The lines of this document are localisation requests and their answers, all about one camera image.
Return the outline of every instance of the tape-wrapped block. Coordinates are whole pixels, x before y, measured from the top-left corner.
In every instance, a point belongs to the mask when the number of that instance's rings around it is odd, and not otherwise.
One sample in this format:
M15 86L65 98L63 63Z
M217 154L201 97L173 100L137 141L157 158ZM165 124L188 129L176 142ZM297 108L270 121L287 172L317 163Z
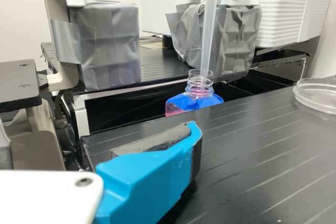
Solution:
M201 67L204 5L185 4L167 14L174 48L193 68ZM260 6L218 6L209 68L215 81L234 81L251 66L261 21Z
M51 22L58 60L80 64L87 90L140 82L138 15L137 6L112 2L70 8L71 23Z

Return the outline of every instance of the white wall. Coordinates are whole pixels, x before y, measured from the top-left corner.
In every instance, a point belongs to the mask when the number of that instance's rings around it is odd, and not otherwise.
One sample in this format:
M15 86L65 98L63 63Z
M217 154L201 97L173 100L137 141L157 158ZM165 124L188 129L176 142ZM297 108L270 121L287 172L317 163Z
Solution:
M331 0L320 42L308 77L324 78L336 74L336 0Z
M140 0L116 0L140 5ZM35 59L38 70L41 42L51 41L44 0L0 0L0 61Z
M0 3L0 61L34 58L37 68L44 69L40 44L51 40L44 1L0 0Z

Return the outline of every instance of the blue clip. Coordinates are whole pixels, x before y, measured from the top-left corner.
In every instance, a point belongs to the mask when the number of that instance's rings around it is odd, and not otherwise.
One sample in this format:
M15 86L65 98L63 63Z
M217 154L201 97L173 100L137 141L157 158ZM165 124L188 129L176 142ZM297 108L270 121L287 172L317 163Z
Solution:
M190 136L164 151L97 165L104 193L93 223L157 223L177 203L200 167L202 131L193 121L187 126Z

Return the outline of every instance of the clear plastic lid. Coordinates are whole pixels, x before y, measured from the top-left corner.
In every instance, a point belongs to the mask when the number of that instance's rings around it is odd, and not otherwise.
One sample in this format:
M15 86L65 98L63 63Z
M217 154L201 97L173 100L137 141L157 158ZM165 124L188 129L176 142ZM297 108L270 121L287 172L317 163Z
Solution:
M336 76L303 79L293 88L296 100L323 113L336 115Z

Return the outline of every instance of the clear flask neck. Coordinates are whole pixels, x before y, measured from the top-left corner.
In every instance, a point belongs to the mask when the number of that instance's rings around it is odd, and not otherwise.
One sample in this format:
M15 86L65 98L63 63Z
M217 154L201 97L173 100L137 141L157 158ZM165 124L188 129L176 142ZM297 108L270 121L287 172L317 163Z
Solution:
M200 69L192 69L189 71L185 92L187 95L196 99L210 97L214 93L214 89L212 87L213 80L214 74L212 71L209 71L206 76L201 76Z

